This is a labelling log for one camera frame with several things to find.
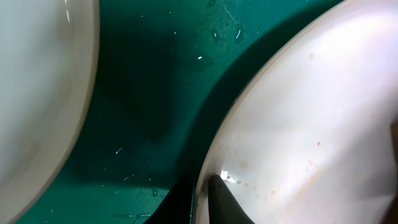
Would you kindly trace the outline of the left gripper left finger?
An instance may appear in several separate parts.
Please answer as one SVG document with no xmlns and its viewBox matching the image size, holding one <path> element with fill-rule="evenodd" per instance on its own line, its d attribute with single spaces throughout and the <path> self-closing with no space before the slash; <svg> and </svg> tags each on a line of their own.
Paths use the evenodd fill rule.
<svg viewBox="0 0 398 224">
<path fill-rule="evenodd" d="M 144 224 L 189 224 L 192 211 L 191 178 L 180 178 Z"/>
</svg>

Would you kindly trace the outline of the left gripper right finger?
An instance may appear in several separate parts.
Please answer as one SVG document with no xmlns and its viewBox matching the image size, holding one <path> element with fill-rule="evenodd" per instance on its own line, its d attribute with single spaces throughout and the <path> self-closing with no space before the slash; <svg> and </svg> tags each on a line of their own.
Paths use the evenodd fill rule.
<svg viewBox="0 0 398 224">
<path fill-rule="evenodd" d="M 254 224 L 217 174 L 208 179 L 208 214 L 210 224 Z"/>
</svg>

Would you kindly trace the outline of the white plate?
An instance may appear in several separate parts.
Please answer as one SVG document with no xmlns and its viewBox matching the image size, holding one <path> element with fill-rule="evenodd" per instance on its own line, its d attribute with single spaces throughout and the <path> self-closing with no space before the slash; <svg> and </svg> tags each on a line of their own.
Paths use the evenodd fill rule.
<svg viewBox="0 0 398 224">
<path fill-rule="evenodd" d="M 343 1 L 288 41 L 220 126 L 195 191 L 219 175 L 255 223 L 380 223 L 396 194 L 397 1 Z"/>
<path fill-rule="evenodd" d="M 97 0 L 1 0 L 1 222 L 19 219 L 70 155 L 90 104 Z"/>
</svg>

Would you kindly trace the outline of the teal plastic tray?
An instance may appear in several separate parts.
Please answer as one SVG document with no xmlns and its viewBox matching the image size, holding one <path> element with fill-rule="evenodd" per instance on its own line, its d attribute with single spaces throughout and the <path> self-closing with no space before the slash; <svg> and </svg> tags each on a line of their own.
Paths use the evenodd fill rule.
<svg viewBox="0 0 398 224">
<path fill-rule="evenodd" d="M 252 76 L 331 0 L 101 1 L 85 124 L 21 223 L 143 223 Z"/>
</svg>

